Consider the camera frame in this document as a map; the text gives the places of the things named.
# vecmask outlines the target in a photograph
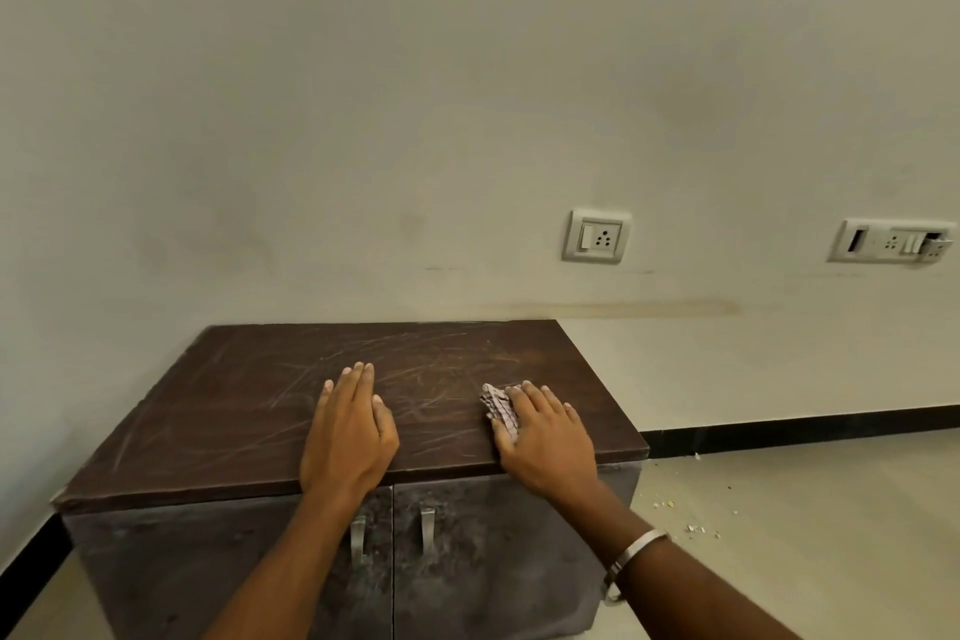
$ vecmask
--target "cloth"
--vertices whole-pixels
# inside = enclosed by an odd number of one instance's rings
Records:
[[[499,418],[500,422],[507,429],[513,442],[521,436],[521,421],[517,419],[514,412],[514,404],[510,402],[507,393],[492,384],[484,384],[480,395],[480,402],[486,406],[486,417],[493,422],[494,418]]]

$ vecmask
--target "hand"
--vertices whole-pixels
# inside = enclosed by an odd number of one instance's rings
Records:
[[[552,504],[592,489],[597,483],[594,443],[570,403],[561,404],[549,387],[537,389],[528,380],[506,392],[520,422],[520,437],[514,443],[503,423],[493,421],[504,470]]]
[[[345,497],[357,505],[375,489],[401,440],[394,416],[374,394],[374,366],[344,367],[323,385],[300,460],[303,495]]]

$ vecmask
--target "cabinet top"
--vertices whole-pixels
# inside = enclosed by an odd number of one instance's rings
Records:
[[[549,385],[577,409],[600,464],[648,452],[554,320],[214,326],[54,505],[78,513],[297,493],[321,386],[355,362],[376,367],[400,436],[383,485],[500,471],[484,383]]]

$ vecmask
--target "finger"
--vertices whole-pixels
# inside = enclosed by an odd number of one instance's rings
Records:
[[[527,397],[530,398],[530,402],[533,403],[533,406],[536,408],[538,413],[552,413],[550,403],[547,403],[544,393],[540,392],[532,381],[529,379],[524,379],[522,387],[523,392],[527,393]]]
[[[577,425],[583,425],[580,421],[580,415],[577,414],[577,411],[573,409],[573,405],[570,403],[563,403],[563,410],[566,412],[566,416]]]
[[[314,425],[324,419],[324,413],[327,411],[327,404],[330,403],[330,393],[333,392],[333,379],[328,379],[323,383],[323,390],[319,393],[317,409],[313,413]]]
[[[374,366],[370,363],[364,364],[363,371],[360,373],[360,379],[357,381],[357,389],[353,394],[353,401],[360,406],[368,407],[374,397]]]
[[[560,400],[557,399],[557,396],[553,394],[550,388],[544,385],[540,388],[540,392],[546,399],[547,405],[550,406],[550,410],[552,410],[558,416],[562,416],[564,414],[564,406],[561,404]]]
[[[500,458],[512,454],[515,450],[514,440],[510,437],[507,426],[498,418],[493,418],[490,425],[493,426],[493,442],[496,444],[496,449],[500,451]]]
[[[380,434],[380,444],[391,448],[396,453],[401,445],[401,437],[397,434],[394,414],[379,395],[373,395],[370,403],[373,405],[373,421]]]
[[[340,379],[337,379],[337,386],[333,388],[333,394],[330,396],[330,407],[342,409],[343,406],[353,402],[361,374],[363,374],[362,361],[358,361],[353,367],[343,367]]]
[[[526,392],[519,387],[507,387],[505,392],[510,397],[510,402],[513,403],[513,411],[520,420],[521,428],[524,423],[529,423],[536,418],[537,409],[534,407],[534,403],[530,402]]]

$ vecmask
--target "metal bangle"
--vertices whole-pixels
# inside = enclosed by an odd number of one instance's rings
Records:
[[[603,603],[607,606],[619,605],[623,602],[623,593],[617,597],[610,596],[610,587],[617,581],[617,577],[620,572],[623,571],[623,568],[630,563],[634,557],[636,557],[640,552],[646,549],[647,545],[661,539],[663,537],[670,537],[666,531],[662,528],[651,528],[642,537],[638,538],[629,547],[623,549],[623,553],[620,554],[616,561],[609,565],[609,569],[606,570],[606,576],[603,579]]]

